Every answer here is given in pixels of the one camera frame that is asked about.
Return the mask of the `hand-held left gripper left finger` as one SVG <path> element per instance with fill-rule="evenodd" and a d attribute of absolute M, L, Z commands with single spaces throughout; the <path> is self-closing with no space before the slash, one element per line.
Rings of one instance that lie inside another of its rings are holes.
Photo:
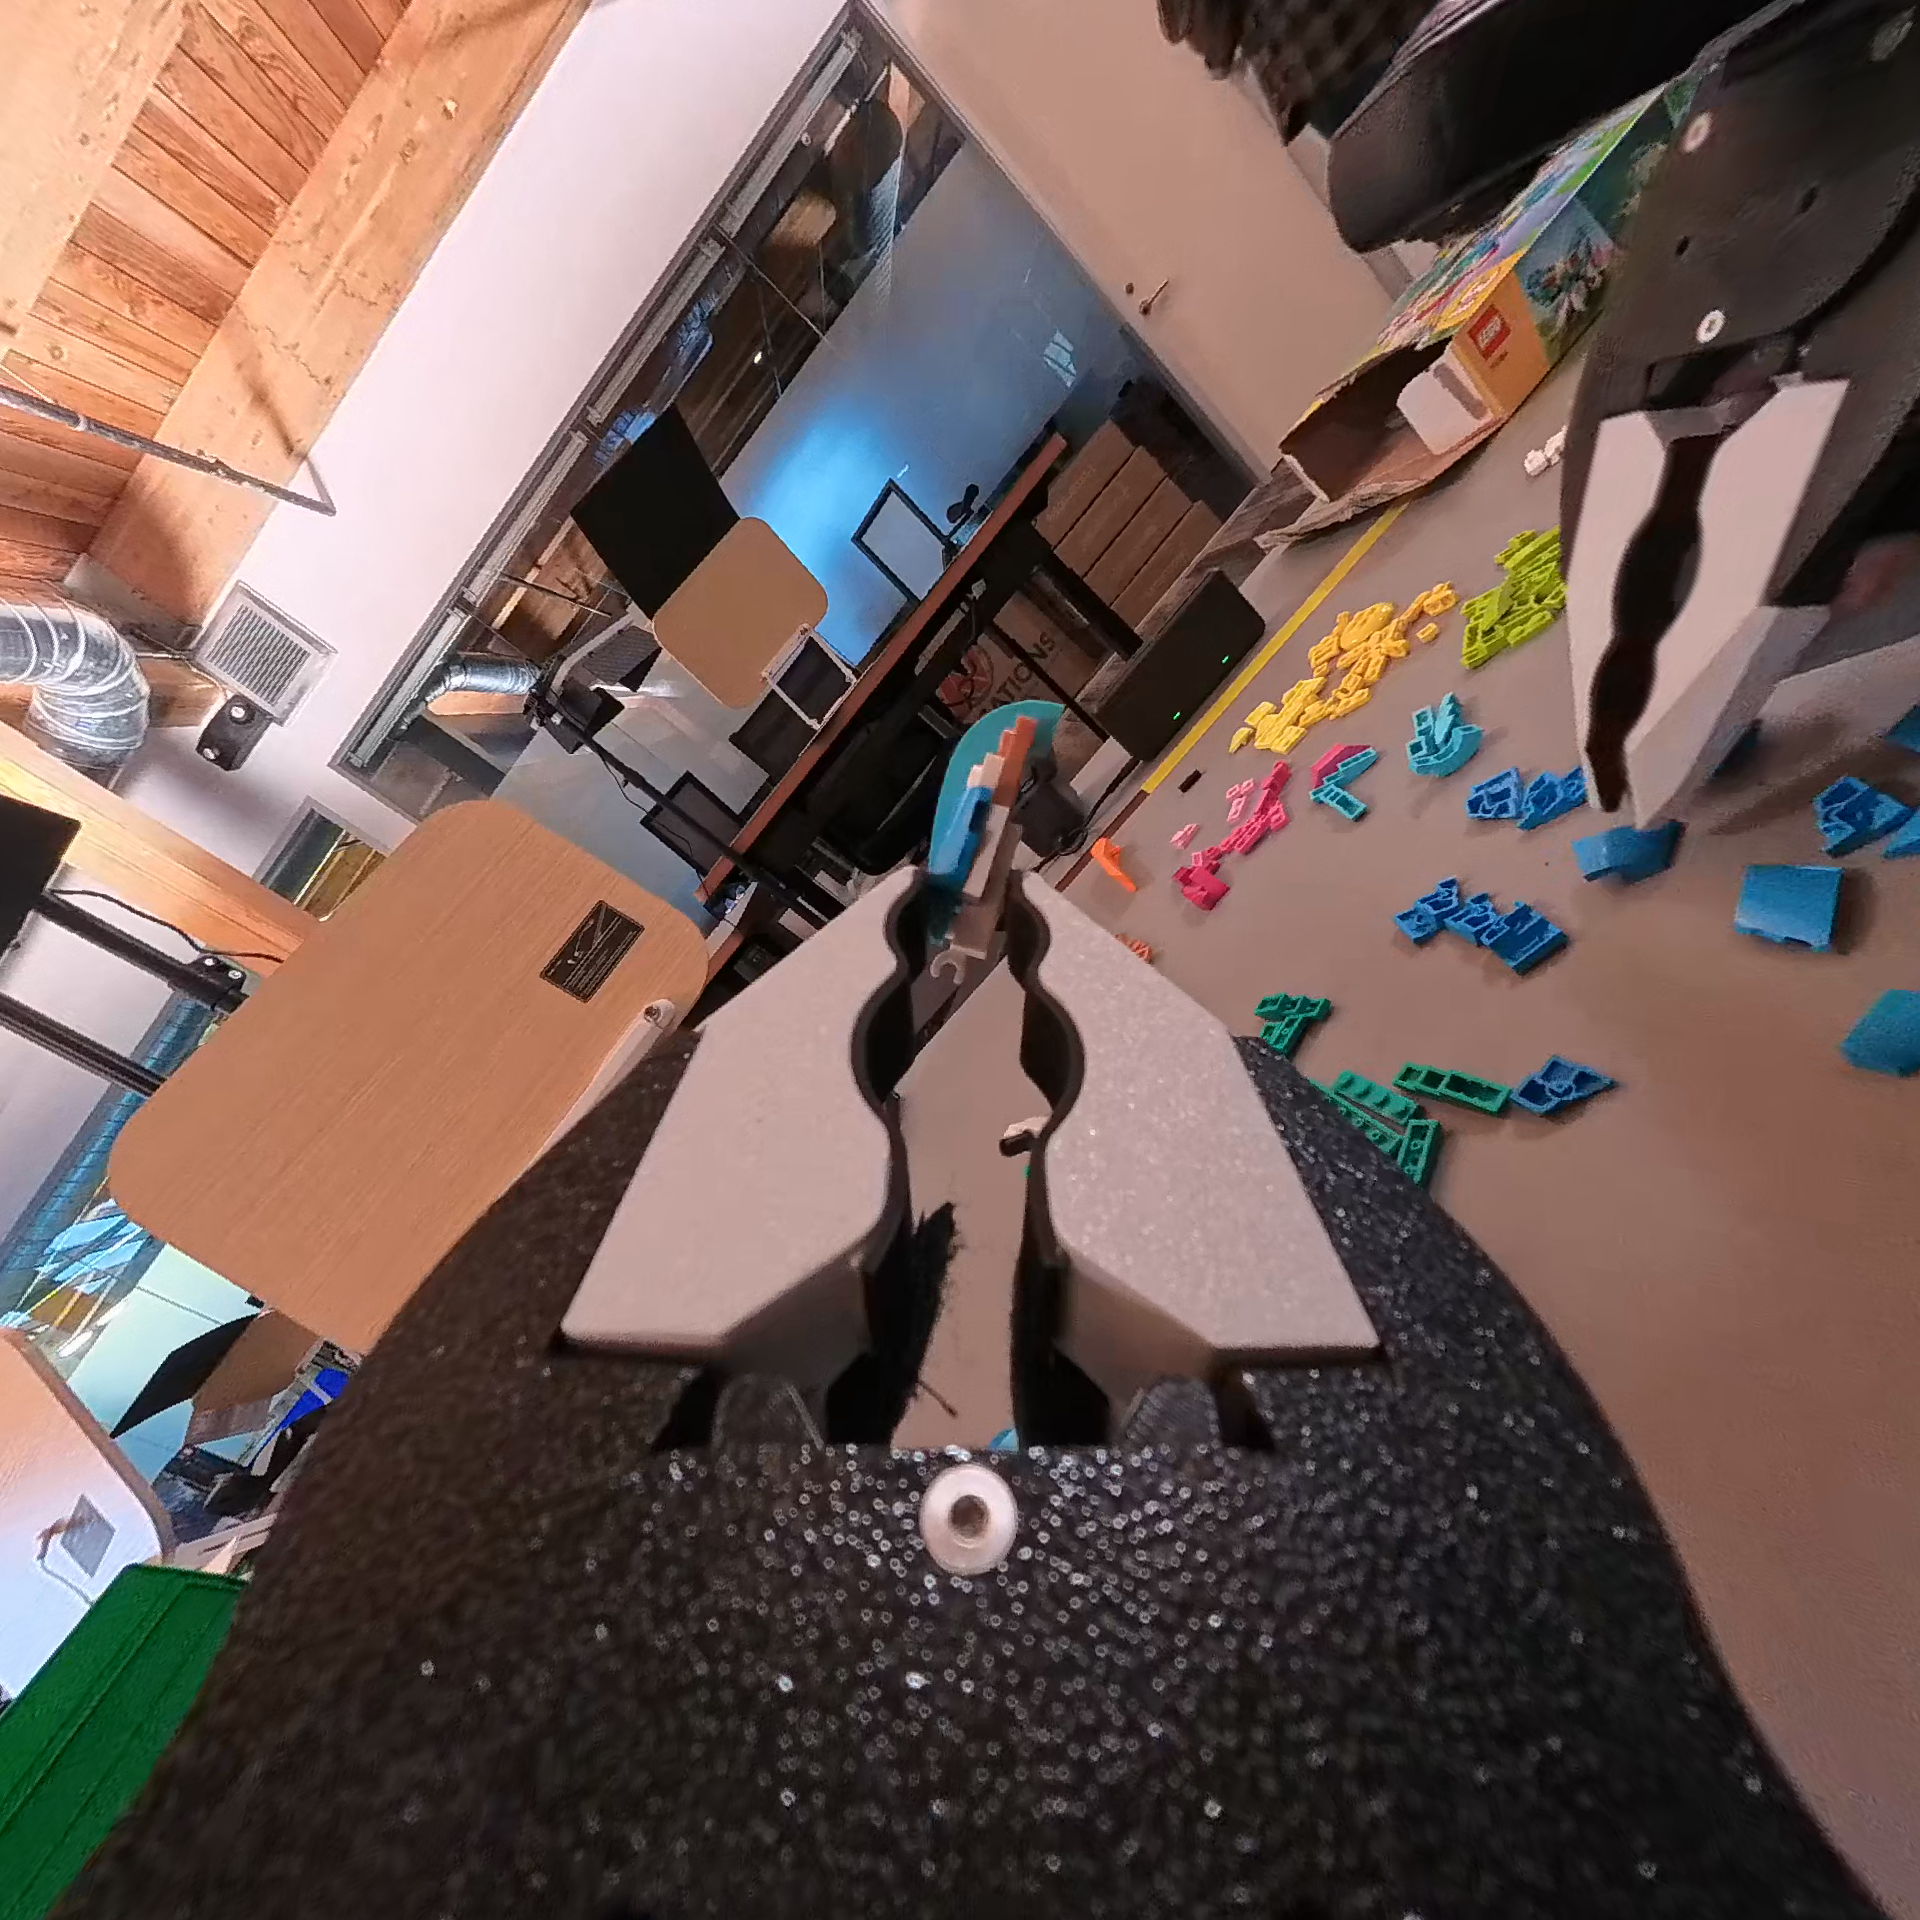
<path fill-rule="evenodd" d="M 895 1439 L 957 1249 L 952 1205 L 916 1209 L 895 1097 L 925 909 L 899 869 L 702 1022 L 568 1348 L 790 1385 L 824 1439 Z"/>

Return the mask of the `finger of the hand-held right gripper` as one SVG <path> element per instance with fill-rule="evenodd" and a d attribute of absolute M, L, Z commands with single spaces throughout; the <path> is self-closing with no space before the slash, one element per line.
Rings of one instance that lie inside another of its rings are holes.
<path fill-rule="evenodd" d="M 1597 420 L 1576 513 L 1567 517 L 1574 742 L 1603 812 L 1625 805 L 1628 737 L 1647 705 L 1655 653 L 1699 534 L 1699 462 L 1679 453 L 1696 431 L 1696 408 Z"/>
<path fill-rule="evenodd" d="M 1694 582 L 1656 640 L 1647 703 L 1625 737 L 1635 824 L 1687 808 L 1823 622 L 1788 608 L 1772 575 L 1846 392 L 1841 377 L 1795 380 L 1710 460 Z"/>

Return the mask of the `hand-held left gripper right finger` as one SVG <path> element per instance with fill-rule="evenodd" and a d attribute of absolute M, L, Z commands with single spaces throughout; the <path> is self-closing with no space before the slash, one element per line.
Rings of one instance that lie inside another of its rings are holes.
<path fill-rule="evenodd" d="M 1020 1064 L 1047 1101 L 1012 1296 L 1014 1429 L 1113 1445 L 1160 1385 L 1381 1358 L 1233 1032 L 1045 881 L 1014 880 Z"/>

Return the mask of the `pile of lime lego bricks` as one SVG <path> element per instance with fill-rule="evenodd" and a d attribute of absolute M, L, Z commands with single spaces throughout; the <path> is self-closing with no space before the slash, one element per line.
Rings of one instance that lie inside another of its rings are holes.
<path fill-rule="evenodd" d="M 1463 605 L 1461 663 L 1470 672 L 1544 633 L 1565 609 L 1561 527 L 1523 529 L 1494 556 L 1499 581 Z"/>

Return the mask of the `pile of teal lego bricks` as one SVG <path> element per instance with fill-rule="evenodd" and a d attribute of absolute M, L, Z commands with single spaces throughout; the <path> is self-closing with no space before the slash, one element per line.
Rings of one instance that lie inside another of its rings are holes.
<path fill-rule="evenodd" d="M 1256 1041 L 1294 1062 L 1310 1032 L 1327 1024 L 1332 1013 L 1327 996 L 1271 992 L 1255 1004 Z M 1341 1068 L 1327 1079 L 1312 1079 L 1312 1088 L 1422 1188 L 1431 1186 L 1447 1144 L 1447 1126 L 1436 1109 L 1497 1120 L 1512 1104 L 1505 1084 L 1427 1062 L 1404 1062 L 1390 1079 Z"/>

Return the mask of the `pile of magenta lego bricks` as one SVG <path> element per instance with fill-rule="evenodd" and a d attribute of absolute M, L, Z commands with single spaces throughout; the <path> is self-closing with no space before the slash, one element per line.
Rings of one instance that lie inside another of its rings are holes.
<path fill-rule="evenodd" d="M 1335 744 L 1310 767 L 1307 801 L 1344 823 L 1361 820 L 1368 807 L 1353 793 L 1353 781 L 1367 774 L 1376 760 L 1379 751 L 1374 748 Z M 1256 852 L 1262 842 L 1288 824 L 1287 786 L 1288 764 L 1276 759 L 1259 778 L 1238 781 L 1230 788 L 1230 817 L 1222 838 L 1208 848 L 1190 850 L 1172 874 L 1188 905 L 1215 908 L 1231 888 L 1225 872 L 1227 863 Z"/>

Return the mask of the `flattened brown cardboard box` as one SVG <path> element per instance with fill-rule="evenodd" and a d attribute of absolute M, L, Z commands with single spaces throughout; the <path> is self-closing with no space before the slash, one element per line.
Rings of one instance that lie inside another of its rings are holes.
<path fill-rule="evenodd" d="M 1505 422 L 1452 342 L 1372 354 L 1285 434 L 1276 476 L 1294 476 L 1307 504 L 1271 544 L 1295 544 L 1416 495 Z"/>

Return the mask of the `yellow tape line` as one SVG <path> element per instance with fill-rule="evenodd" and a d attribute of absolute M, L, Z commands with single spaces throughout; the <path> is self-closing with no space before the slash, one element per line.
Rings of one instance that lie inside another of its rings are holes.
<path fill-rule="evenodd" d="M 1283 623 L 1264 637 L 1264 641 L 1243 658 L 1233 673 L 1222 684 L 1222 687 L 1214 694 L 1212 703 L 1197 713 L 1197 717 L 1174 737 L 1167 751 L 1159 759 L 1159 764 L 1143 774 L 1137 781 L 1137 798 L 1148 799 L 1164 786 L 1166 778 L 1181 766 L 1181 760 L 1192 751 L 1212 726 L 1227 716 L 1231 705 L 1240 698 L 1240 694 L 1259 681 L 1262 672 L 1276 663 L 1276 658 L 1288 647 L 1294 636 L 1310 626 L 1316 616 L 1318 608 L 1335 593 L 1337 588 L 1347 582 L 1358 564 L 1367 560 L 1372 549 L 1393 527 L 1393 522 L 1408 510 L 1408 500 L 1391 503 L 1390 506 L 1381 506 L 1374 521 L 1355 537 L 1353 544 L 1339 556 L 1339 560 L 1303 593 L 1303 599 L 1287 612 Z"/>

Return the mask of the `large wooden chair backrest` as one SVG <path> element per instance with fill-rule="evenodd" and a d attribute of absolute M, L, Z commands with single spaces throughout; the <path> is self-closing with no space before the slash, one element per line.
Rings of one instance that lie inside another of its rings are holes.
<path fill-rule="evenodd" d="M 141 1101 L 110 1199 L 363 1354 L 708 967 L 697 924 L 599 856 L 447 807 Z"/>

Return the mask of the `wooden top desk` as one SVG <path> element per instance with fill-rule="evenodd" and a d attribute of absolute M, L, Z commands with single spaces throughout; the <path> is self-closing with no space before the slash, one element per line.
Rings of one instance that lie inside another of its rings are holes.
<path fill-rule="evenodd" d="M 748 814 L 744 823 L 731 834 L 724 848 L 712 856 L 694 886 L 694 896 L 703 908 L 712 908 L 734 872 L 742 872 L 758 860 L 755 852 L 758 841 L 777 828 L 782 816 L 806 793 L 809 781 L 828 764 L 833 749 L 847 737 L 857 719 L 881 694 L 911 687 L 913 673 L 931 663 L 932 641 L 943 633 L 943 626 L 959 609 L 969 597 L 973 581 L 985 575 L 997 542 L 1020 518 L 1031 517 L 1045 495 L 1047 479 L 1068 453 L 1068 441 L 1059 430 L 1049 430 L 1031 448 L 1014 477 L 999 493 L 988 518 L 981 521 L 972 538 L 967 538 L 955 558 L 945 564 L 937 582 L 916 605 L 904 609 L 899 622 L 881 636 L 877 647 L 868 653 L 855 672 L 855 681 L 838 705 L 813 730 L 806 748 L 790 760 L 790 766 L 765 788 L 764 798 Z"/>

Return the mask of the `black flat screen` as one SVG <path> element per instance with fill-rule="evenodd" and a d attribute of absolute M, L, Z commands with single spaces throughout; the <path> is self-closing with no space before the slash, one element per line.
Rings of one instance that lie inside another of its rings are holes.
<path fill-rule="evenodd" d="M 655 616 L 737 525 L 677 402 L 612 460 L 568 518 L 641 616 Z"/>

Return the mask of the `white vent grille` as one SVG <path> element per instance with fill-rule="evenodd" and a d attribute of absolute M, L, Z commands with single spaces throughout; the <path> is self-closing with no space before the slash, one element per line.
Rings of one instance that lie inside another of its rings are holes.
<path fill-rule="evenodd" d="M 187 647 L 187 660 L 286 724 L 325 678 L 336 649 L 246 582 L 233 582 Z"/>

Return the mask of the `green ribbed plastic panel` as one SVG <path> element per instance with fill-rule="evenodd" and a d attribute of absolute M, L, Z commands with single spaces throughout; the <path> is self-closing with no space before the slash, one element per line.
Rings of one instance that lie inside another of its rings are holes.
<path fill-rule="evenodd" d="M 3 1914 L 44 1918 L 153 1776 L 246 1581 L 123 1568 L 3 1717 Z"/>

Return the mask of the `metal ceiling rod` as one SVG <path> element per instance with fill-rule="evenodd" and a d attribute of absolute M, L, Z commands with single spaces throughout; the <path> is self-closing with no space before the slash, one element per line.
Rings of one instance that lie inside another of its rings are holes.
<path fill-rule="evenodd" d="M 231 466 L 228 462 L 212 456 L 203 449 L 180 448 L 166 441 L 157 441 L 144 434 L 136 434 L 123 425 L 87 415 L 72 406 L 61 404 L 59 399 L 49 399 L 35 391 L 25 391 L 14 382 L 3 382 L 3 406 L 11 413 L 35 418 L 46 425 L 56 425 L 69 434 L 91 436 L 95 441 L 105 441 L 113 448 L 129 449 L 144 460 L 155 460 L 169 463 L 173 468 L 182 468 L 233 488 L 243 488 L 255 495 L 271 497 L 276 503 L 300 506 L 304 512 L 312 512 L 319 517 L 336 517 L 339 510 L 327 490 L 307 493 L 297 490 L 286 484 L 276 484 L 262 476 L 252 471 L 243 471 Z"/>

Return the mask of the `silver ventilation duct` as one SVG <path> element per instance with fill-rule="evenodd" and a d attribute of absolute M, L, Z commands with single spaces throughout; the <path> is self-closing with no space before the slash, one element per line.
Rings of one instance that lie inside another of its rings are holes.
<path fill-rule="evenodd" d="M 27 737 L 95 783 L 145 742 L 153 690 L 127 637 L 69 599 L 3 599 L 3 686 L 30 692 Z"/>

